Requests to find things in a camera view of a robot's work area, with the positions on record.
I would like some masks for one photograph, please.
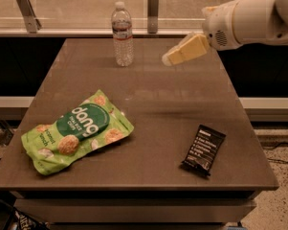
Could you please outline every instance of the brown tabletop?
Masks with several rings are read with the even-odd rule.
[[[162,64],[179,40],[136,38],[134,63],[119,67],[112,39],[67,39],[0,162],[0,190],[275,190],[277,179],[217,53]],[[39,174],[20,136],[53,123],[98,89],[133,133],[62,172]],[[199,125],[227,135],[208,179],[180,168]]]

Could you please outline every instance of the bottle label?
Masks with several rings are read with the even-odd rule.
[[[127,40],[133,37],[132,24],[130,22],[113,23],[113,37],[117,40]]]

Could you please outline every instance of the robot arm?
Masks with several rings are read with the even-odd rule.
[[[288,45],[288,0],[234,0],[204,8],[203,31],[216,50],[244,44]]]

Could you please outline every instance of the speckled floor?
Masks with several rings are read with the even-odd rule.
[[[274,149],[276,144],[288,142],[288,128],[255,127],[255,133],[265,148],[279,188],[274,192],[261,193],[255,200],[257,207],[242,220],[242,224],[248,230],[288,230],[288,145],[283,144]],[[0,130],[0,142],[4,141],[4,138]],[[6,146],[0,146],[0,157],[6,150]]]

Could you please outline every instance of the bottle cap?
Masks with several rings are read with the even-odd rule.
[[[122,9],[124,9],[124,2],[122,2],[122,1],[116,2],[115,6],[116,6],[116,9],[122,10]]]

